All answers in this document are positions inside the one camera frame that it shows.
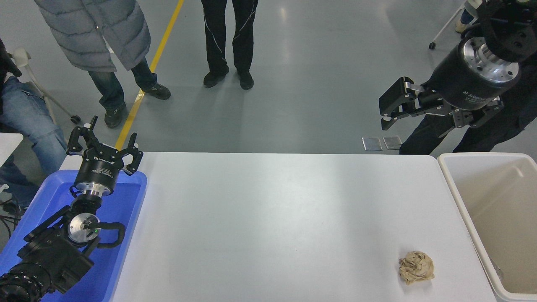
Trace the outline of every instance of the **yellow floor line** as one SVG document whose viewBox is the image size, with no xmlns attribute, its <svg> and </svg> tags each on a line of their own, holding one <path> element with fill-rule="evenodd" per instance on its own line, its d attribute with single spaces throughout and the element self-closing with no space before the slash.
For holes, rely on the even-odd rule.
<svg viewBox="0 0 537 302">
<path fill-rule="evenodd" d="M 158 45 L 157 53 L 155 54 L 155 57 L 153 58 L 153 61 L 151 62 L 151 65 L 149 66 L 149 69 L 151 69 L 151 71 L 153 72 L 155 71 L 155 68 L 157 68 L 158 61 L 161 59 L 162 52 L 164 51 L 164 47 L 166 46 L 168 38 L 170 37 L 171 30 L 173 29 L 175 21 L 177 20 L 179 11 L 181 11 L 183 2 L 184 0 L 179 0 L 179 2 L 177 2 L 177 6 L 175 7 L 173 15 L 171 16 L 170 22 L 168 23 L 168 27 L 166 28 L 166 31 L 164 32 L 164 36 L 162 37 L 161 43 Z M 115 148 L 118 150 L 120 150 L 123 147 L 123 144 L 125 143 L 125 140 L 127 139 L 127 135 L 130 131 L 130 127 L 132 126 L 134 118 L 136 117 L 136 114 L 138 113 L 138 109 L 140 108 L 140 104 L 142 103 L 144 94 L 145 93 L 142 90 L 140 90 L 138 92 L 138 95 L 136 96 L 136 100 L 134 100 L 134 105 L 129 112 L 129 116 L 127 117 L 127 120 L 125 121 L 125 124 L 123 125 L 123 129 L 121 129 L 121 133 L 119 134 L 118 140 L 115 142 Z"/>
</svg>

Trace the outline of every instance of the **gray puffer jacket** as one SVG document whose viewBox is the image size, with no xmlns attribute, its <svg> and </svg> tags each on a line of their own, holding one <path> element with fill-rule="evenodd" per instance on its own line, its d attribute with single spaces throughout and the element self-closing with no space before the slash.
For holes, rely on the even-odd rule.
<svg viewBox="0 0 537 302">
<path fill-rule="evenodd" d="M 127 70 L 140 63 L 149 50 L 149 29 L 136 0 L 35 3 L 67 59 L 80 69 L 117 71 L 104 39 Z"/>
</svg>

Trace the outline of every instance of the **crumpled paper ball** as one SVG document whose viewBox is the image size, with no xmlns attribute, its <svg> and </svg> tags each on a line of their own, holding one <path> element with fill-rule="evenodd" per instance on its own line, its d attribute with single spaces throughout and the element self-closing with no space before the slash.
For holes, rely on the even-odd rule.
<svg viewBox="0 0 537 302">
<path fill-rule="evenodd" d="M 433 261 L 422 251 L 407 253 L 405 258 L 399 259 L 399 265 L 399 275 L 407 285 L 434 278 Z"/>
</svg>

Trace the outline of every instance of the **blue tray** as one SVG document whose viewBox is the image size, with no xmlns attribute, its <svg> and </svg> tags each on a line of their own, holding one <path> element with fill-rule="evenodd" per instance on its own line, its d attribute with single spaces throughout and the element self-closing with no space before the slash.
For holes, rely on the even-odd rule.
<svg viewBox="0 0 537 302">
<path fill-rule="evenodd" d="M 23 240 L 24 236 L 59 209 L 71 204 L 73 197 L 69 192 L 69 187 L 77 173 L 77 170 L 61 170 L 51 174 L 43 182 L 19 226 L 0 254 L 0 275 L 21 261 L 17 257 L 17 252 L 26 244 Z M 95 249 L 90 255 L 95 265 L 75 286 L 65 294 L 58 291 L 46 294 L 41 301 L 110 301 L 127 255 L 146 194 L 146 186 L 147 178 L 144 173 L 136 172 L 132 176 L 120 173 L 114 193 L 103 197 L 103 205 L 97 210 L 97 217 L 103 222 L 123 223 L 126 227 L 123 243 L 112 249 Z M 117 239 L 117 231 L 102 230 L 99 236 L 101 242 L 113 242 Z"/>
</svg>

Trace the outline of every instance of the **gray floor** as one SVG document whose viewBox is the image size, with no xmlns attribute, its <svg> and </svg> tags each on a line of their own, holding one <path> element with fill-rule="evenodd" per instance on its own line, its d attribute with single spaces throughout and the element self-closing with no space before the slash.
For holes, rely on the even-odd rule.
<svg viewBox="0 0 537 302">
<path fill-rule="evenodd" d="M 176 0 L 139 0 L 156 52 Z M 200 1 L 185 1 L 157 66 L 169 100 L 146 97 L 131 132 L 143 151 L 366 154 L 363 136 L 406 137 L 420 122 L 406 118 L 389 131 L 380 128 L 378 98 L 400 76 L 425 82 L 434 66 L 456 45 L 452 26 L 437 49 L 427 46 L 462 1 L 260 1 L 251 73 L 243 91 L 231 69 L 223 83 L 206 89 L 208 72 Z M 70 65 L 31 0 L 0 0 L 0 37 L 8 50 L 23 46 L 43 86 L 84 120 L 100 116 L 101 142 L 115 144 L 121 131 L 104 125 L 100 94 L 88 74 Z M 228 33 L 234 28 L 231 2 Z M 231 40 L 227 58 L 232 63 Z M 117 63 L 117 74 L 132 106 L 138 88 Z M 55 110 L 65 135 L 69 117 Z M 537 159 L 537 125 L 494 151 L 525 153 Z M 464 131 L 453 131 L 433 156 L 450 152 Z M 42 179 L 35 156 L 24 143 L 18 162 L 30 178 Z M 395 154 L 384 150 L 376 153 Z"/>
</svg>

